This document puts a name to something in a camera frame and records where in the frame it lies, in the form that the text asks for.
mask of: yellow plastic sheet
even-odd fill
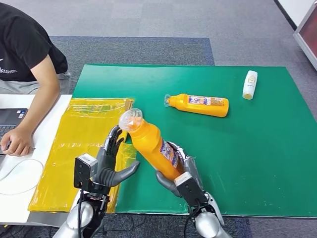
[[[130,99],[71,99],[62,116],[42,178],[29,205],[29,211],[69,212],[78,189],[73,187],[75,158],[84,153],[96,157],[99,148],[119,117],[131,108]],[[125,139],[126,132],[122,134]],[[136,153],[122,145],[116,170],[126,167]],[[110,192],[113,212],[118,187]]]

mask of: robotic hand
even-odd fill
[[[202,188],[194,159],[177,144],[168,143],[177,153],[184,173],[174,181],[170,181],[159,171],[155,171],[155,175],[162,186],[177,197],[183,197],[188,203],[189,216],[185,225],[184,237],[188,221],[192,219],[204,238],[231,238],[222,228],[224,222],[214,198]]]
[[[75,158],[74,187],[81,189],[80,198],[54,238],[92,238],[99,231],[109,202],[110,188],[134,174],[140,166],[139,161],[134,161],[128,168],[115,171],[115,157],[123,141],[118,140],[122,132],[118,126],[113,127],[97,159],[88,154]]]

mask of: white bottle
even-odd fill
[[[257,85],[257,73],[249,70],[247,77],[245,77],[245,85],[243,86],[242,97],[248,100],[251,100],[254,94],[255,85]]]

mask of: green mat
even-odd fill
[[[258,72],[253,100],[242,97]],[[165,108],[166,94],[225,97],[226,118]],[[85,65],[73,97],[135,99],[165,140],[196,157],[204,187],[227,215],[317,216],[317,124],[285,67]],[[184,213],[142,156],[117,212]]]

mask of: gray pants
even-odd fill
[[[69,94],[70,89],[70,73],[57,75],[60,85],[60,94]],[[40,85],[37,81],[18,82],[3,81],[0,79],[0,94],[35,94]]]

